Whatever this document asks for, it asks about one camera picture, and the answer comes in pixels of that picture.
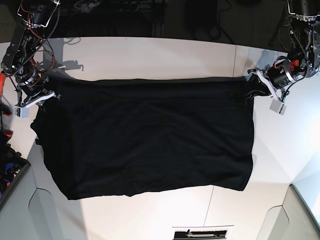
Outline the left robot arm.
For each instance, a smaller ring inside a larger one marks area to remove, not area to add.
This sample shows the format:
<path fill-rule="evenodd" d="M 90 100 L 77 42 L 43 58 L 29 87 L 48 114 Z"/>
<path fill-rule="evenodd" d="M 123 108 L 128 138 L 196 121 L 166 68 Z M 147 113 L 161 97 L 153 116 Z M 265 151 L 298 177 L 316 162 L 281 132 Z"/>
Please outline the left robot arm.
<path fill-rule="evenodd" d="M 318 0 L 287 0 L 269 45 L 281 38 L 281 27 L 288 27 L 290 49 L 278 56 L 272 65 L 252 68 L 242 96 L 272 96 L 284 102 L 290 88 L 320 71 L 320 2 Z"/>

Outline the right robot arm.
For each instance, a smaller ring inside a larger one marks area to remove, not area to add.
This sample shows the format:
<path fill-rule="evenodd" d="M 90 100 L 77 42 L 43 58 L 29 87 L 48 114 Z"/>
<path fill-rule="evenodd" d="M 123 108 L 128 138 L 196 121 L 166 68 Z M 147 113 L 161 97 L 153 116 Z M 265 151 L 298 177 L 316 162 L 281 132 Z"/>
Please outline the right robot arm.
<path fill-rule="evenodd" d="M 57 28 L 54 24 L 49 34 L 45 29 L 53 16 L 60 20 L 59 0 L 22 0 L 17 9 L 17 24 L 12 40 L 1 62 L 0 81 L 9 78 L 17 93 L 15 114 L 20 118 L 28 115 L 29 108 L 41 106 L 56 97 L 47 90 L 48 70 L 55 67 L 55 54 L 49 42 Z"/>

